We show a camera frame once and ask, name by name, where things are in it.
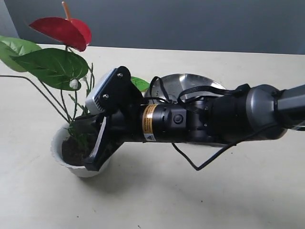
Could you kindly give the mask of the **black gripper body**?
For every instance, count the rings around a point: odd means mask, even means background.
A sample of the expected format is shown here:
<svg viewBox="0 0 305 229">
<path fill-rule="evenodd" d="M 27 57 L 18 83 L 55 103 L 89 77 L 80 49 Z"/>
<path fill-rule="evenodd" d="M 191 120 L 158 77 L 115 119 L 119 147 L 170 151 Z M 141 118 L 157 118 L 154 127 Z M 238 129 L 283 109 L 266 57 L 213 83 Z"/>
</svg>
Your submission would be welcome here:
<svg viewBox="0 0 305 229">
<path fill-rule="evenodd" d="M 125 142 L 186 143 L 190 140 L 187 111 L 178 104 L 148 104 L 127 118 L 118 111 L 105 119 L 105 128 L 95 156 L 102 165 Z"/>
</svg>

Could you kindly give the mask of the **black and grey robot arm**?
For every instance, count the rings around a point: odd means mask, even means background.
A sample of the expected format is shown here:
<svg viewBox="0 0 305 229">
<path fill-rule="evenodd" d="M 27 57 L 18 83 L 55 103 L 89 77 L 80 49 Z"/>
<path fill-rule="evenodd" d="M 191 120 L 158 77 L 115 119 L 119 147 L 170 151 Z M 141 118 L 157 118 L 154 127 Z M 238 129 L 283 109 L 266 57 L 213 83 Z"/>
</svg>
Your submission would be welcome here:
<svg viewBox="0 0 305 229">
<path fill-rule="evenodd" d="M 132 84 L 114 91 L 98 90 L 89 115 L 73 127 L 97 137 L 85 158 L 89 171 L 98 171 L 125 142 L 200 143 L 219 151 L 201 170 L 227 149 L 245 141 L 279 139 L 288 129 L 305 129 L 305 88 L 278 90 L 270 85 L 234 90 L 197 86 L 182 91 L 176 102 L 151 103 Z"/>
</svg>

